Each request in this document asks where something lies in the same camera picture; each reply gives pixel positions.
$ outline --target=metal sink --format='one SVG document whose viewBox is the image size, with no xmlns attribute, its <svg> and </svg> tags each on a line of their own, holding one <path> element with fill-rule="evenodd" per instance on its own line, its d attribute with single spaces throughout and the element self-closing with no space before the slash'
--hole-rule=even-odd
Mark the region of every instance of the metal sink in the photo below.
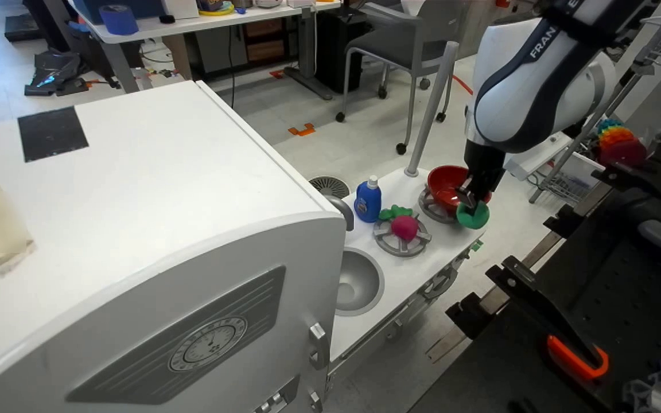
<svg viewBox="0 0 661 413">
<path fill-rule="evenodd" d="M 344 250 L 344 261 L 337 281 L 337 313 L 363 313 L 381 296 L 381 272 L 378 265 L 355 250 Z"/>
</svg>

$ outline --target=floor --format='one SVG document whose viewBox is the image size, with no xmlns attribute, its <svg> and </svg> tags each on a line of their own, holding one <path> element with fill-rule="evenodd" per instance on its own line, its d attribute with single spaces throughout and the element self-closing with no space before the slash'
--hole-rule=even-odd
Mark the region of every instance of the floor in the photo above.
<svg viewBox="0 0 661 413">
<path fill-rule="evenodd" d="M 5 16 L 21 13 L 21 0 L 0 0 L 0 122 L 65 108 L 83 100 L 119 97 L 119 89 L 96 84 L 72 97 L 22 97 L 22 84 L 31 77 L 31 54 L 42 53 L 43 42 L 10 43 L 3 37 Z M 472 60 L 457 65 L 457 76 L 470 79 Z M 337 177 L 352 187 L 370 174 L 385 174 L 403 167 L 409 156 L 398 156 L 394 145 L 403 135 L 409 79 L 393 73 L 391 97 L 378 100 L 375 83 L 378 73 L 368 73 L 363 89 L 347 104 L 347 122 L 332 116 L 344 108 L 341 98 L 330 104 L 316 98 L 290 77 L 241 84 L 235 92 L 235 108 L 248 120 L 302 177 Z M 429 92 L 415 100 L 415 128 Z M 466 92 L 455 86 L 453 108 L 445 124 L 432 128 L 422 164 L 463 163 L 463 104 Z M 294 137 L 290 128 L 314 126 L 311 135 Z M 349 380 L 332 388 L 330 413 L 394 413 L 407 411 L 425 388 L 449 364 L 463 346 L 455 346 L 462 333 L 443 313 L 462 296 L 492 288 L 484 270 L 507 254 L 523 257 L 547 234 L 542 222 L 559 209 L 555 194 L 544 194 L 528 203 L 533 186 L 505 177 L 493 201 L 493 217 L 484 234 L 484 245 L 463 263 L 455 287 L 414 326 L 401 330 L 383 351 L 368 359 Z"/>
</svg>

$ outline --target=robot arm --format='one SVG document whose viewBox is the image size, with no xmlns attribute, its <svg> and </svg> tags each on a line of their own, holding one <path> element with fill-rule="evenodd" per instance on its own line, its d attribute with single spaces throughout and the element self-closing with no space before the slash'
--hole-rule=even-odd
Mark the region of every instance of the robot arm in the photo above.
<svg viewBox="0 0 661 413">
<path fill-rule="evenodd" d="M 484 31 L 466 126 L 469 209 L 497 186 L 507 151 L 540 145 L 611 93 L 612 65 L 600 51 L 640 7 L 642 0 L 552 0 L 542 20 Z"/>
</svg>

